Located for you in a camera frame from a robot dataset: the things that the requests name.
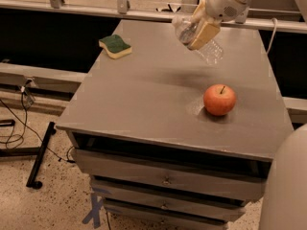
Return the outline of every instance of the white cable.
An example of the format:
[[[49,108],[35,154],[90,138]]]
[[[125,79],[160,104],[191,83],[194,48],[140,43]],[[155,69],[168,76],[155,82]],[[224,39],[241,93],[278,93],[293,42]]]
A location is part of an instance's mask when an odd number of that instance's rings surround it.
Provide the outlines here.
[[[277,20],[276,18],[273,18],[273,19],[272,19],[272,22],[274,23],[274,29],[273,29],[273,31],[272,31],[272,37],[271,37],[270,44],[269,44],[269,47],[268,47],[268,50],[267,50],[267,54],[269,53],[269,51],[270,51],[270,49],[271,49],[271,46],[272,46],[272,42],[274,41],[274,38],[275,38],[278,20]]]

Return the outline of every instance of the green and yellow sponge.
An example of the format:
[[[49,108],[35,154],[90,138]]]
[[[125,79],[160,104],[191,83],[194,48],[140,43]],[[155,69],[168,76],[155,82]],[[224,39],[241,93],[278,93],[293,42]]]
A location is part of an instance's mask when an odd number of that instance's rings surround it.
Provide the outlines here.
[[[105,49],[111,58],[121,58],[132,53],[132,47],[118,34],[99,39],[99,46]]]

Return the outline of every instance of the drawer knob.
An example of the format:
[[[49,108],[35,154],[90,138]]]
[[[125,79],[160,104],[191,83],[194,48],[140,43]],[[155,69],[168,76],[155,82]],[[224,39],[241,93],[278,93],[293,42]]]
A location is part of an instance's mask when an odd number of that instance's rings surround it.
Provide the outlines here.
[[[161,206],[161,209],[162,209],[162,210],[168,210],[169,208],[166,206],[166,204],[163,204],[163,205]]]
[[[163,180],[163,185],[171,185],[172,183],[170,182],[169,178],[165,178],[165,180]]]

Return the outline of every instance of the clear plastic bottle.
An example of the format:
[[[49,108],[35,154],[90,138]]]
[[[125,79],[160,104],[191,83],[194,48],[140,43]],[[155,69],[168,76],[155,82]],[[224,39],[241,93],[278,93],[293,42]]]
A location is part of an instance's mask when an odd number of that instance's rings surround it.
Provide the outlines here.
[[[198,24],[191,22],[190,18],[189,16],[178,15],[172,21],[177,39],[185,46],[192,41],[198,27]],[[217,64],[224,54],[223,48],[214,39],[211,39],[203,47],[193,52],[201,57],[207,66]]]

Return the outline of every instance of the apple stem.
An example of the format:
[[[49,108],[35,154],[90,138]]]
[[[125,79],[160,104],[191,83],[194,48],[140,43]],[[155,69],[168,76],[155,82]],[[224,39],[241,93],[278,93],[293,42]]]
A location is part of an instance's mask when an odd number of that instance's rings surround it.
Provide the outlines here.
[[[221,90],[220,94],[222,94],[222,93],[223,93],[223,90],[224,90],[224,87],[223,87],[223,89]]]

